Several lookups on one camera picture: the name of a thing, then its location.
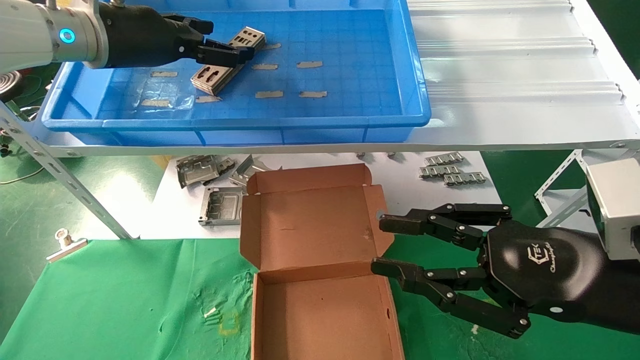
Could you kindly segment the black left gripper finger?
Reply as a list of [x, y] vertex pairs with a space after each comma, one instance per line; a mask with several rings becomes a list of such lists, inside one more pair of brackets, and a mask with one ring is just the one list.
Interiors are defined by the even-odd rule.
[[202, 65], [222, 68], [236, 68], [253, 60], [256, 50], [253, 47], [234, 47], [212, 39], [205, 39], [195, 50], [195, 60]]
[[170, 33], [177, 37], [195, 34], [210, 35], [214, 30], [212, 21], [182, 14], [164, 14], [164, 20], [169, 23]]

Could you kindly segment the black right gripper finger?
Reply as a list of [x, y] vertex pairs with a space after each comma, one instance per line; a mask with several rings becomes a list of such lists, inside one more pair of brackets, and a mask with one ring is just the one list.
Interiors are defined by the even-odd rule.
[[496, 227], [511, 220], [502, 203], [446, 203], [434, 209], [410, 209], [405, 215], [384, 214], [379, 228], [386, 233], [428, 235], [470, 251], [481, 248], [486, 235], [477, 226]]
[[371, 271], [396, 280], [403, 292], [425, 297], [443, 313], [505, 337], [518, 339], [531, 327], [525, 307], [503, 307], [464, 294], [489, 285], [489, 276], [481, 267], [425, 269], [414, 263], [375, 257]]

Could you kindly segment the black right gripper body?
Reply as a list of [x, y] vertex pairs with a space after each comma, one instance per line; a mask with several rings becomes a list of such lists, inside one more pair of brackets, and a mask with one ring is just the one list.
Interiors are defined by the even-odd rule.
[[483, 290], [504, 308], [639, 333], [639, 262], [610, 259], [597, 234], [509, 220], [487, 232], [480, 255]]

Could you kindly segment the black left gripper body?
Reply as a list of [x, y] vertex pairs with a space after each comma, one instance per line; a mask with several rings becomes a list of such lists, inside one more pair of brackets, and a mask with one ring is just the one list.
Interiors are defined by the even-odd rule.
[[204, 35], [175, 36], [164, 14], [149, 6], [101, 2], [98, 13], [107, 39], [105, 68], [153, 68], [194, 59]]

